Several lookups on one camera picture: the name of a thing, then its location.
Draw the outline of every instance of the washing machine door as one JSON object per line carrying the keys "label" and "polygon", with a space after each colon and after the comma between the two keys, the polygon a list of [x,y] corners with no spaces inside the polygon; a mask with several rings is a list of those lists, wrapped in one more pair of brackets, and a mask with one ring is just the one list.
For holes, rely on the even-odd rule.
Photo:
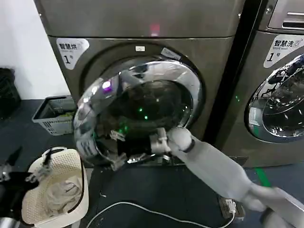
{"label": "washing machine door", "polygon": [[257,138],[288,143],[304,135],[304,54],[275,70],[253,94],[245,119]]}
{"label": "washing machine door", "polygon": [[[156,128],[191,124],[201,106],[202,85],[187,65],[163,57],[130,58],[108,68],[78,102],[74,135],[93,165],[117,163],[117,140],[138,139]],[[142,155],[129,158],[138,162]]]}

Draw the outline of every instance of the white wall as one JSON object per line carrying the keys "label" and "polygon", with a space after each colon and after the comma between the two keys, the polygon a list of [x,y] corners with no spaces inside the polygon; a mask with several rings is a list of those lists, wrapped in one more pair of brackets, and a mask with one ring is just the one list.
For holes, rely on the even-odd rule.
{"label": "white wall", "polygon": [[70,94],[33,0],[0,0],[0,67],[15,69],[21,99]]}

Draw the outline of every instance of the laundry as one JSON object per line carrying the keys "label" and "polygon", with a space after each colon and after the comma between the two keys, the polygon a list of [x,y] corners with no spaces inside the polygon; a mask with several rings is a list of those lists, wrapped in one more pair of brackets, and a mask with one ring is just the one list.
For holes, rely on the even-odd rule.
{"label": "laundry", "polygon": [[46,214],[55,216],[68,212],[79,202],[81,192],[82,182],[78,176],[52,184],[46,192]]}

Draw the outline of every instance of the basket handle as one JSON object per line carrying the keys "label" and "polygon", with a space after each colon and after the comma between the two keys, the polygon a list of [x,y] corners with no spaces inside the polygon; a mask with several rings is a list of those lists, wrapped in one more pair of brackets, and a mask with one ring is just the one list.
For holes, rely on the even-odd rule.
{"label": "basket handle", "polygon": [[64,146],[55,146],[55,147],[52,147],[52,148],[49,148],[47,149],[46,151],[43,152],[43,154],[41,155],[42,158],[45,158],[45,156],[47,155],[47,153],[52,150],[52,151],[56,151],[56,150],[67,150],[67,147],[64,147]]}

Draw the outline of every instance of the gray plastic basket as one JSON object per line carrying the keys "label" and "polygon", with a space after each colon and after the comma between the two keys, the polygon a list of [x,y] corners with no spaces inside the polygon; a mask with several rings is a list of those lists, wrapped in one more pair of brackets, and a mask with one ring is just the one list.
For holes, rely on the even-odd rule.
{"label": "gray plastic basket", "polygon": [[47,97],[34,114],[32,121],[40,124],[51,135],[73,132],[72,120],[76,105],[71,96]]}

